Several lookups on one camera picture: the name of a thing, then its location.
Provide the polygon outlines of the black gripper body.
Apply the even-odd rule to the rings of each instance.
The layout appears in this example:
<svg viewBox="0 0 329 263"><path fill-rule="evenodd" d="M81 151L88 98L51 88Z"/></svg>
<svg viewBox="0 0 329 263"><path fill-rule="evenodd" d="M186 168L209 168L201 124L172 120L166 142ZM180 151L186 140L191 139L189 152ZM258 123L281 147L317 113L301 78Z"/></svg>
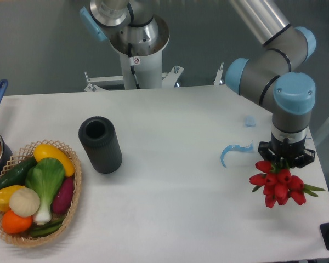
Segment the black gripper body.
<svg viewBox="0 0 329 263"><path fill-rule="evenodd" d="M291 143L285 138L279 141L271 138L269 142L261 141L258 146L258 153L265 161L272 164L280 164L289 168L302 168L315 160L316 152L305 148L306 138L299 142Z"/></svg>

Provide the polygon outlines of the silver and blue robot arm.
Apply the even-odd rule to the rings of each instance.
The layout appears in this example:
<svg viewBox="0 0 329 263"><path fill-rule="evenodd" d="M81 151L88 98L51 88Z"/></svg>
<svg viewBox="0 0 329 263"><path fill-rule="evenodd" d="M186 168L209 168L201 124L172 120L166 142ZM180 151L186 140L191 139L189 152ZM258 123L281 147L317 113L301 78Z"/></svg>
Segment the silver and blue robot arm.
<svg viewBox="0 0 329 263"><path fill-rule="evenodd" d="M315 159L305 140L316 86L296 68L313 54L315 36L304 27L293 27L273 1L232 1L231 5L265 53L255 61L236 59L226 71L225 83L272 114L271 139L258 146L262 158L302 168ZM91 35L108 40L118 52L126 89L165 86L162 52L169 29L148 1L91 1L80 10L80 18Z"/></svg>

